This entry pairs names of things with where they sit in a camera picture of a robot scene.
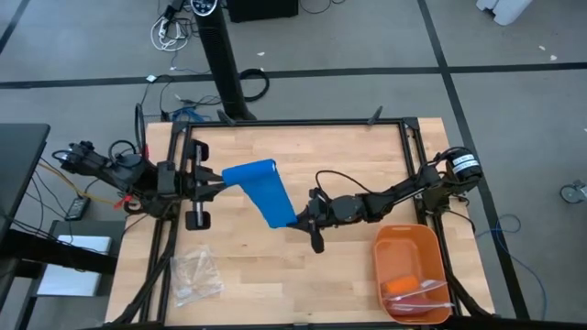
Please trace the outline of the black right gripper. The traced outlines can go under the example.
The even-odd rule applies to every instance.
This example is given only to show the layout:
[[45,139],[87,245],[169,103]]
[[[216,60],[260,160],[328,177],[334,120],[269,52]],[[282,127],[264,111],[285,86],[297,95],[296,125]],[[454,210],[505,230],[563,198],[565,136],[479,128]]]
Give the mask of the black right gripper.
[[311,247],[314,252],[321,254],[325,250],[325,241],[322,237],[321,229],[331,226],[328,218],[328,211],[325,211],[323,207],[308,205],[296,216],[296,221],[288,224],[287,227],[306,232],[310,236]]

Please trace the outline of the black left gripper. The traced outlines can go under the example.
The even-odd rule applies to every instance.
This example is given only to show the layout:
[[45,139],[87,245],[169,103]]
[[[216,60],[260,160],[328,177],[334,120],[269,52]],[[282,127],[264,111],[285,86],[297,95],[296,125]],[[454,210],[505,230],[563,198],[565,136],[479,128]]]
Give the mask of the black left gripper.
[[[202,198],[214,198],[223,192],[227,186],[222,182],[221,175],[207,167],[200,167],[202,157],[207,155],[207,145],[196,139],[186,139],[183,142],[183,153],[180,169],[185,173],[186,184],[191,189],[189,199],[191,209],[185,212],[186,229],[209,229],[211,226],[210,214],[204,210],[203,202],[196,196],[201,187]],[[201,171],[201,180],[197,175]],[[202,185],[205,182],[220,182]]]

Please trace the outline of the blue elastic bandage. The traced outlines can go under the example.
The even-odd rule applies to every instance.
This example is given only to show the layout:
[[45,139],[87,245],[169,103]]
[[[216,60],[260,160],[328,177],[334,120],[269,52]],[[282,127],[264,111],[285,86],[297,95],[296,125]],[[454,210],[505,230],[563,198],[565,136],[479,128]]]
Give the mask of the blue elastic bandage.
[[257,206],[270,228],[297,223],[296,213],[274,159],[263,159],[222,170],[226,186],[238,185]]

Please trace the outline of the clear zip bag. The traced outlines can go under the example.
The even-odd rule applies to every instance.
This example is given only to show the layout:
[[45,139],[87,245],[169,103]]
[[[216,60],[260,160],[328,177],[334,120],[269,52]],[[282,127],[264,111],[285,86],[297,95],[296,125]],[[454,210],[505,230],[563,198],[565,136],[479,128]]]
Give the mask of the clear zip bag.
[[225,289],[208,245],[200,245],[171,258],[172,293],[176,307],[183,307]]

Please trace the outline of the orange bandage roll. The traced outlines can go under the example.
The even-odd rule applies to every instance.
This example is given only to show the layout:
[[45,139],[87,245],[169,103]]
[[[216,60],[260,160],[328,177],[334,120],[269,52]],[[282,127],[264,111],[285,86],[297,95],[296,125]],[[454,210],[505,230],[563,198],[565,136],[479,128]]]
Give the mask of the orange bandage roll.
[[382,285],[383,291],[392,296],[399,296],[414,292],[420,287],[420,281],[416,276],[403,276],[388,280]]

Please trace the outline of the red bandage roll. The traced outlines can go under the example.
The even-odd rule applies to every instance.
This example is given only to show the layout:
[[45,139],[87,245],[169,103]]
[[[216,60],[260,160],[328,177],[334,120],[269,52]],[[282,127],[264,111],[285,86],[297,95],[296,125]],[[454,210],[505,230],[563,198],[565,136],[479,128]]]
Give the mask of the red bandage roll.
[[438,308],[437,302],[425,297],[404,297],[397,301],[387,301],[386,308],[392,315],[413,315],[424,314],[432,309]]

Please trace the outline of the zip bag holding orange roll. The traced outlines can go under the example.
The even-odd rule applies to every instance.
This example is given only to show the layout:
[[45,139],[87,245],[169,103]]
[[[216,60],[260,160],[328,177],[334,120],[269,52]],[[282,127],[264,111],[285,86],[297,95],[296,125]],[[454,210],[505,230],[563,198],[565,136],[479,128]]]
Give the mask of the zip bag holding orange roll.
[[399,295],[399,296],[392,296],[392,295],[386,294],[383,291],[382,285],[381,285],[382,297],[383,297],[383,299],[391,299],[391,298],[399,298],[399,297],[412,296],[412,295],[420,295],[425,292],[431,292],[433,290],[439,289],[439,288],[447,285],[447,283],[443,280],[419,280],[419,281],[420,281],[420,287],[418,289],[416,289],[413,292]]

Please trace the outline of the zip bag holding red roll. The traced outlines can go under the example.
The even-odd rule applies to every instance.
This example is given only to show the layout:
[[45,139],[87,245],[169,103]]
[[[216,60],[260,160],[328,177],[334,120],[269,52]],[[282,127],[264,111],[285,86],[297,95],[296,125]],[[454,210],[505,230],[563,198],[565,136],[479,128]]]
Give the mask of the zip bag holding red roll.
[[[416,297],[425,297],[425,298],[427,298],[426,296],[422,296],[422,295],[412,295],[412,296],[416,296]],[[387,301],[397,301],[397,300],[401,300],[401,299],[403,299],[403,298],[404,298],[404,297],[399,297],[399,298],[391,298],[391,299],[385,299],[385,300],[384,300],[384,306],[385,306],[385,308],[386,308],[386,302],[387,302]],[[438,304],[441,304],[441,305],[439,305],[439,307],[438,307],[438,308],[432,309],[432,310],[430,310],[430,311],[436,311],[436,310],[442,310],[442,309],[450,309],[450,308],[453,306],[453,304],[452,304],[451,302],[440,302],[440,301],[434,301],[434,302],[437,302]]]

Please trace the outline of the orange plastic bin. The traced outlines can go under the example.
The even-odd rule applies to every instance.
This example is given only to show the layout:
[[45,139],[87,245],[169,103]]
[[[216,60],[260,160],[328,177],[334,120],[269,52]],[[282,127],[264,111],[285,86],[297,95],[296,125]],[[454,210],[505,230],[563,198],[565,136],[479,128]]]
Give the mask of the orange plastic bin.
[[402,325],[439,325],[449,318],[453,306],[420,315],[390,315],[382,297],[384,282],[414,275],[421,281],[445,281],[446,286],[420,295],[452,303],[437,236],[432,229],[425,225],[385,225],[375,237],[372,255],[379,303],[393,321]]

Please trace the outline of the black power adapter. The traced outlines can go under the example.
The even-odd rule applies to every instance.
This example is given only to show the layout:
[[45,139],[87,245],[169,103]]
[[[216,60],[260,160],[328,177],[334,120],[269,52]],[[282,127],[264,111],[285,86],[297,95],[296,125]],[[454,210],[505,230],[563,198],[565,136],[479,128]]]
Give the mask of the black power adapter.
[[91,200],[85,196],[78,196],[73,199],[68,211],[64,216],[65,221],[80,221],[83,219],[85,212]]

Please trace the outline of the black box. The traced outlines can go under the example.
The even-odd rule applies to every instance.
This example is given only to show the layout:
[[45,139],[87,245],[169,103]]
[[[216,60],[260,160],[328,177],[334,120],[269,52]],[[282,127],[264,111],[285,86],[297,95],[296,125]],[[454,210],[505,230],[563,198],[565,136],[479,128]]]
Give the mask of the black box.
[[294,17],[299,0],[226,0],[230,20],[234,23]]

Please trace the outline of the black desk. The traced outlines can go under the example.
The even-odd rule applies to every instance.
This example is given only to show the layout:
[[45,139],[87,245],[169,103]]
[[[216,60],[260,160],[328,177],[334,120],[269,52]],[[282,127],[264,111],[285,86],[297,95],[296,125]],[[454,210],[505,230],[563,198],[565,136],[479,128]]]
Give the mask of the black desk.
[[46,146],[47,124],[0,124],[0,311],[14,278],[38,280],[48,264],[112,274],[116,258],[74,247],[38,229],[11,226]]

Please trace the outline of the grey caster wheel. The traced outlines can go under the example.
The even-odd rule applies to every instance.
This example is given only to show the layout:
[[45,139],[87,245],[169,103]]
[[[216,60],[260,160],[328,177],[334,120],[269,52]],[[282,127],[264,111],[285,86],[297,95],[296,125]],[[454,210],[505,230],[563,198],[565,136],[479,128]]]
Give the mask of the grey caster wheel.
[[567,204],[580,204],[587,202],[587,183],[574,181],[571,184],[563,185],[559,195]]

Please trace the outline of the white foam block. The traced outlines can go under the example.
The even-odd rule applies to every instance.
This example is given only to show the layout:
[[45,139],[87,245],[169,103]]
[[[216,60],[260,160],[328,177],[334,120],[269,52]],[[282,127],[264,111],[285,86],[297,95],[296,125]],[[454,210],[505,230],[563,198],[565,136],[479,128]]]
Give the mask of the white foam block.
[[493,13],[493,21],[500,26],[514,23],[534,0],[476,0],[481,11]]

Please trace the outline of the black aluminium table frame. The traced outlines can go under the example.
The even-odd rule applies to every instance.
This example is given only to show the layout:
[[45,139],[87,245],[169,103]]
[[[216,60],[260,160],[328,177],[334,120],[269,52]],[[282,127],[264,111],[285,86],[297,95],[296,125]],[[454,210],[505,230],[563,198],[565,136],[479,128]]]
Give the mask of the black aluminium table frame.
[[[296,209],[321,182],[331,195],[362,186],[383,190],[410,168],[449,146],[439,118],[259,121],[229,127],[207,123],[195,138],[210,148],[216,171],[254,160],[273,159]],[[172,330],[220,325],[252,329],[338,330],[389,324],[378,302],[372,243],[379,227],[357,224],[328,229],[326,250],[315,254],[306,234],[267,227],[254,205],[232,187],[208,205],[212,226],[181,229],[176,252],[208,245],[225,289],[183,307],[169,304]]]

